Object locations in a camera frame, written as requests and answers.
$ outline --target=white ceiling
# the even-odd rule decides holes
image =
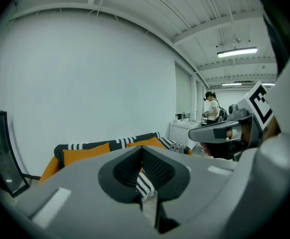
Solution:
[[[275,82],[277,66],[259,0],[15,0],[14,5],[10,19],[55,8],[125,18],[179,52],[212,89],[234,81],[248,87],[258,80]],[[255,54],[217,57],[219,51],[253,46]]]

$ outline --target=gray plastic surface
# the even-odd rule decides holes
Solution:
[[[229,114],[228,120],[244,120],[249,115],[247,110],[238,109],[237,105],[230,105],[229,110],[230,108],[232,108],[232,113]]]
[[[234,125],[238,125],[239,121],[224,121],[212,125],[207,125],[203,127],[198,127],[195,129],[191,129],[188,133],[188,136],[193,141],[198,142],[208,142],[208,143],[224,143],[226,142],[226,135],[223,138],[216,138],[214,134],[214,129],[226,129],[230,128]]]
[[[251,136],[248,148],[256,148],[261,144],[263,131],[254,115],[252,115],[252,126],[251,126]]]
[[[60,237],[49,233],[36,224],[34,224],[30,219],[28,219],[23,213],[12,205],[2,202],[5,210],[10,214],[10,216],[19,224],[21,228],[33,239],[60,239]]]
[[[244,152],[222,189],[190,221],[163,234],[163,238],[219,238],[245,190],[257,149]]]
[[[208,168],[234,171],[237,162],[225,159],[208,159],[204,157],[192,157],[170,153],[149,146],[169,158],[182,163],[190,171],[190,183],[182,195],[173,201],[163,202],[162,205],[168,218],[183,224],[200,212],[221,191],[229,179],[229,175],[209,171]]]
[[[281,134],[261,145],[254,159],[251,178],[226,225],[222,238],[241,238],[256,231],[280,207],[288,195],[290,134]]]
[[[122,204],[109,197],[98,183],[98,171],[108,161],[124,154],[120,149],[73,163],[39,186],[30,189],[16,207],[25,215],[39,210],[58,187],[72,193],[47,231],[64,239],[155,238],[158,232],[142,214],[139,204]]]

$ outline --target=white label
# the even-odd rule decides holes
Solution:
[[[215,167],[213,165],[208,167],[208,171],[212,172],[212,173],[225,175],[225,176],[231,175],[231,173],[232,173],[232,171],[225,170],[225,169],[222,169],[222,168],[219,168],[219,167]]]
[[[32,221],[47,229],[71,195],[71,190],[59,188],[49,201],[34,215]]]

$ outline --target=person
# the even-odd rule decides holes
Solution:
[[[205,98],[203,98],[203,100],[208,100],[210,102],[209,109],[203,114],[203,116],[207,118],[206,124],[210,125],[216,123],[216,118],[219,115],[220,109],[215,92],[208,91],[205,93]]]
[[[279,0],[260,1],[264,6],[265,13],[263,20],[277,61],[277,73],[279,77],[290,58],[290,18],[286,17],[286,14],[290,15],[290,10],[285,6],[276,6],[280,2]],[[280,132],[279,124],[276,118],[273,117],[265,129],[263,142],[278,135]],[[248,144],[251,137],[251,126],[244,124],[240,128],[230,128],[227,131],[227,137],[229,139],[238,137]],[[217,157],[223,151],[222,144],[201,142],[200,145],[202,146],[201,152],[206,153],[208,156]]]

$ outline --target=orange cushion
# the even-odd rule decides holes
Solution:
[[[63,150],[64,165],[67,166],[76,161],[80,161],[90,157],[96,157],[109,152],[110,152],[109,143],[105,143],[93,149],[79,149],[79,150],[64,149]]]
[[[45,181],[46,179],[50,178],[53,174],[56,174],[60,170],[61,165],[59,161],[56,159],[56,157],[53,156],[50,163],[45,168],[44,173],[42,174],[39,180],[39,184]]]
[[[162,149],[166,149],[161,143],[160,141],[156,138],[156,137],[153,137],[149,140],[143,140],[143,141],[138,141],[138,142],[134,142],[134,143],[128,143],[127,146],[128,147],[133,147],[133,146],[143,146],[143,145],[146,145],[146,146],[155,146],[155,147],[159,147],[159,148],[162,148]]]

